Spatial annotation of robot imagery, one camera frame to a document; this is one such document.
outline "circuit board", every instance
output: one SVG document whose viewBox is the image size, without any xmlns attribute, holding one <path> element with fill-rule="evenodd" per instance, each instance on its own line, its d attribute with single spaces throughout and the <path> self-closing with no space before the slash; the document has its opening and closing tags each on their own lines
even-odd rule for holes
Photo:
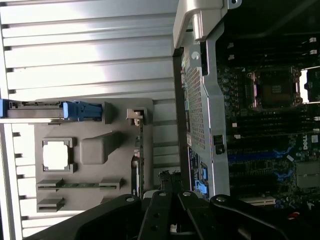
<svg viewBox="0 0 320 240">
<path fill-rule="evenodd" d="M 301 97 L 302 66 L 296 59 L 272 64 L 276 58 L 254 62 L 246 55 L 244 64 L 233 51 L 228 64 L 217 68 L 224 95 L 231 196 L 269 196 L 275 208 L 319 204 L 319 68 L 308 71 L 303 86 L 308 91 L 306 104 Z M 308 55 L 308 61 L 314 57 Z"/>
<path fill-rule="evenodd" d="M 216 44 L 225 135 L 213 136 L 210 144 L 215 145 L 214 162 L 225 151 L 217 144 L 226 142 L 230 195 L 279 209 L 320 204 L 320 68 L 309 69 L 307 81 L 301 82 L 303 69 L 320 65 L 317 38 L 228 41 L 222 37 Z M 213 190 L 203 159 L 207 120 L 202 121 L 206 102 L 200 99 L 199 80 L 206 63 L 196 69 L 186 62 L 182 60 L 181 82 L 191 189 L 208 198 Z M 302 90 L 307 90 L 308 103 Z M 215 109 L 209 109 L 211 116 Z"/>
</svg>

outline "ventilated metal panel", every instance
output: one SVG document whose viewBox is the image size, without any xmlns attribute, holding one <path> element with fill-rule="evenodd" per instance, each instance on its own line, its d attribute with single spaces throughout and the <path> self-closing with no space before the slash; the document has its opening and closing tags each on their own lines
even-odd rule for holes
<svg viewBox="0 0 320 240">
<path fill-rule="evenodd" d="M 187 94 L 189 101 L 189 115 L 191 137 L 193 142 L 205 149 L 204 118 L 201 103 L 201 73 L 196 67 L 189 67 L 186 71 Z"/>
<path fill-rule="evenodd" d="M 159 184 L 161 170 L 179 170 L 172 60 L 178 0 L 0 0 L 0 4 L 2 98 L 152 98 L 154 184 Z M 15 134 L 11 125 L 5 126 L 11 151 L 10 199 L 15 206 L 10 218 L 14 217 L 13 232 L 20 240 L 79 212 L 36 212 L 32 127 L 12 128 Z"/>
</svg>

